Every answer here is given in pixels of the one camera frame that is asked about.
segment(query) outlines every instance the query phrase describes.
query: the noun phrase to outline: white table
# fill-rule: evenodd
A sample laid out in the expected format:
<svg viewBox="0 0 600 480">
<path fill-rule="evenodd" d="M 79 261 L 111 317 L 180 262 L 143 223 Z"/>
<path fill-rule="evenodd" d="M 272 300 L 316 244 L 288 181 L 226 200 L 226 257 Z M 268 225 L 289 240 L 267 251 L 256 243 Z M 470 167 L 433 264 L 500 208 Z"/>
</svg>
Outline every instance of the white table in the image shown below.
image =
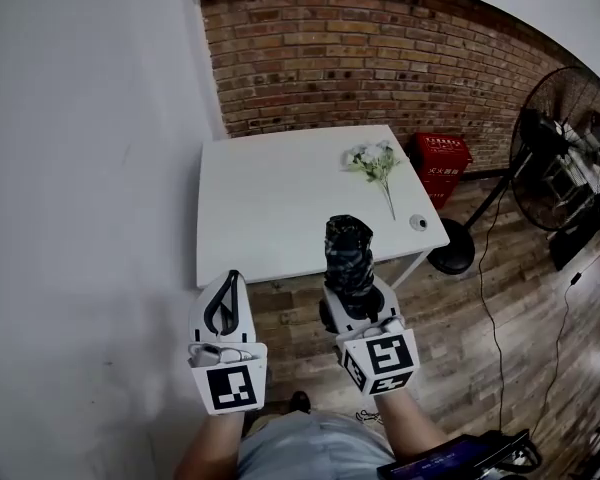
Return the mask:
<svg viewBox="0 0 600 480">
<path fill-rule="evenodd" d="M 401 164 L 389 175 L 396 213 L 377 183 L 342 168 L 343 152 L 391 141 Z M 324 272 L 325 225 L 350 214 L 373 231 L 376 261 L 404 258 L 400 284 L 434 248 L 449 243 L 429 196 L 388 126 L 351 126 L 204 144 L 198 201 L 197 284 L 237 269 L 247 282 Z M 410 224 L 427 221 L 424 231 Z"/>
</svg>

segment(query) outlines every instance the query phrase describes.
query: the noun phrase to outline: electronic device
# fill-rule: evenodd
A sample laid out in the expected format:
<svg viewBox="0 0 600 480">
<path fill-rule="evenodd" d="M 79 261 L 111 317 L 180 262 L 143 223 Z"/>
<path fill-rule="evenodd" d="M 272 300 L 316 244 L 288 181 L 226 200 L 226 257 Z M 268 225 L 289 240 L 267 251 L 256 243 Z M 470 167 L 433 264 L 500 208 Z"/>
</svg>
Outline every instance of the electronic device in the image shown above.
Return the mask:
<svg viewBox="0 0 600 480">
<path fill-rule="evenodd" d="M 541 464 L 528 430 L 515 436 L 490 431 L 480 437 L 461 435 L 408 462 L 381 466 L 378 475 L 384 480 L 477 480 L 490 474 L 502 478 L 494 476 L 494 470 L 526 474 Z"/>
</svg>

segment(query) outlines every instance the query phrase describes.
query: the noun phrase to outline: small white round object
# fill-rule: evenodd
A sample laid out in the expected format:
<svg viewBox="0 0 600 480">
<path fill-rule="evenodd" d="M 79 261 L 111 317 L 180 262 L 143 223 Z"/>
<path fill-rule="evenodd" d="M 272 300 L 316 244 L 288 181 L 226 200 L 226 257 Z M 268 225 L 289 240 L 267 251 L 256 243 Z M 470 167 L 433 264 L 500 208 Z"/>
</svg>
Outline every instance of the small white round object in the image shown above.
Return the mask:
<svg viewBox="0 0 600 480">
<path fill-rule="evenodd" d="M 409 224 L 416 231 L 425 231 L 427 229 L 427 219 L 417 213 L 411 216 Z"/>
</svg>

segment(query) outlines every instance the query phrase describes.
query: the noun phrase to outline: black cable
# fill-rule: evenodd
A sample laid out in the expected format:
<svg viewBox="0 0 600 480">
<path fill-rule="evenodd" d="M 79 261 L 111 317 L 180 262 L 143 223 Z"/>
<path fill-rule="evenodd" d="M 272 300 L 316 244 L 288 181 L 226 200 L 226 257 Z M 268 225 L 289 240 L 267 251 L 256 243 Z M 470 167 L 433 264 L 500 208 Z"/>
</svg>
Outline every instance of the black cable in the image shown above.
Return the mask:
<svg viewBox="0 0 600 480">
<path fill-rule="evenodd" d="M 542 418 L 546 414 L 547 403 L 549 402 L 549 392 L 551 391 L 551 388 L 555 384 L 556 380 L 558 380 L 558 370 L 560 368 L 560 339 L 562 338 L 562 332 L 564 331 L 564 326 L 567 323 L 567 317 L 569 316 L 569 311 L 571 310 L 571 307 L 569 306 L 569 301 L 567 300 L 567 294 L 569 293 L 569 290 L 571 289 L 571 287 L 574 286 L 580 280 L 580 278 L 582 277 L 582 274 L 584 274 L 589 269 L 589 267 L 591 267 L 591 265 L 593 265 L 599 259 L 600 259 L 600 254 L 598 254 L 593 259 L 593 261 L 591 263 L 589 263 L 582 270 L 582 272 L 578 272 L 575 276 L 573 276 L 573 278 L 571 279 L 571 283 L 569 284 L 569 286 L 567 286 L 567 289 L 564 291 L 564 303 L 567 306 L 567 309 L 564 312 L 564 317 L 562 318 L 562 326 L 560 327 L 560 331 L 558 332 L 558 338 L 556 339 L 556 369 L 553 373 L 553 379 L 551 379 L 551 382 L 549 383 L 549 387 L 547 388 L 547 391 L 544 394 L 544 402 L 542 403 L 542 409 L 540 410 L 540 416 L 538 417 L 538 421 L 536 421 L 536 424 L 533 427 L 533 431 L 531 432 L 532 438 L 533 438 L 533 435 L 536 433 L 536 430 L 538 429 L 538 425 L 540 425 Z"/>
<path fill-rule="evenodd" d="M 493 316 L 491 316 L 491 312 L 489 311 L 489 308 L 487 307 L 487 302 L 484 300 L 484 279 L 483 279 L 483 274 L 482 274 L 482 260 L 484 260 L 485 256 L 487 255 L 487 251 L 489 250 L 489 235 L 491 234 L 491 230 L 495 227 L 496 222 L 498 222 L 498 215 L 500 215 L 500 202 L 502 201 L 502 198 L 504 197 L 504 195 L 508 189 L 509 189 L 509 184 L 507 183 L 507 185 L 504 187 L 504 190 L 502 191 L 502 194 L 500 194 L 500 198 L 498 199 L 498 206 L 496 207 L 496 216 L 493 219 L 493 223 L 491 224 L 491 227 L 487 231 L 487 240 L 486 240 L 487 243 L 485 244 L 484 253 L 482 254 L 482 258 L 480 258 L 480 262 L 478 263 L 478 271 L 480 272 L 480 299 L 482 299 L 482 305 L 484 306 L 484 310 L 487 312 L 487 315 L 489 316 L 489 319 L 491 320 L 491 325 L 493 328 L 493 341 L 496 343 L 496 347 L 498 347 L 498 354 L 500 356 L 500 384 L 501 384 L 501 386 L 500 386 L 500 411 L 499 411 L 499 418 L 498 418 L 498 430 L 500 432 L 502 432 L 502 405 L 504 403 L 504 369 L 502 367 L 502 349 L 500 348 L 500 344 L 498 343 L 498 337 L 496 336 L 496 321 L 493 319 Z"/>
<path fill-rule="evenodd" d="M 379 412 L 368 412 L 366 409 L 363 409 L 362 411 L 357 412 L 356 419 L 358 421 L 360 421 L 361 423 L 364 423 L 365 421 L 373 420 L 373 421 L 377 421 L 378 423 L 380 423 L 380 425 L 384 425 L 384 423 L 382 423 L 382 417 L 380 416 Z"/>
</svg>

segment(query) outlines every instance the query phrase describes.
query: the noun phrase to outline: camouflage cloth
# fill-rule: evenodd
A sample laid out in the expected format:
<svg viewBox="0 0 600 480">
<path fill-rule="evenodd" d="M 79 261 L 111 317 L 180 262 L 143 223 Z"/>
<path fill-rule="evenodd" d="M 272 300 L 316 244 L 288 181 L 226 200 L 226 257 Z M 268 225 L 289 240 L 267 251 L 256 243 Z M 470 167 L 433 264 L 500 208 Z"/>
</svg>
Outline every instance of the camouflage cloth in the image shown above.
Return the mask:
<svg viewBox="0 0 600 480">
<path fill-rule="evenodd" d="M 373 231 L 351 215 L 336 215 L 327 222 L 325 285 L 350 307 L 362 304 L 373 286 L 372 237 Z"/>
</svg>

